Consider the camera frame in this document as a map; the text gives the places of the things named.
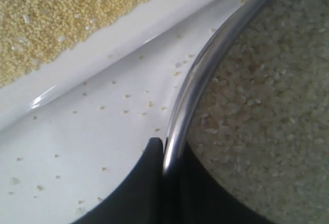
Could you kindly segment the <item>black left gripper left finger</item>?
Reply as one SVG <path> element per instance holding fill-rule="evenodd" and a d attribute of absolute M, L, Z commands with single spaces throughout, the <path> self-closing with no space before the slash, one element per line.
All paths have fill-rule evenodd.
<path fill-rule="evenodd" d="M 137 164 L 122 183 L 98 206 L 75 223 L 161 223 L 162 162 L 162 140 L 151 138 Z"/>

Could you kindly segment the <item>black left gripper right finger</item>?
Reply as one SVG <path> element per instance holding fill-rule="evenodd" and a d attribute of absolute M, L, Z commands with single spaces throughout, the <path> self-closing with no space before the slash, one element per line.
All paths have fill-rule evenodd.
<path fill-rule="evenodd" d="M 179 175 L 180 223 L 265 224 L 272 223 L 248 208 L 208 173 L 186 145 Z"/>

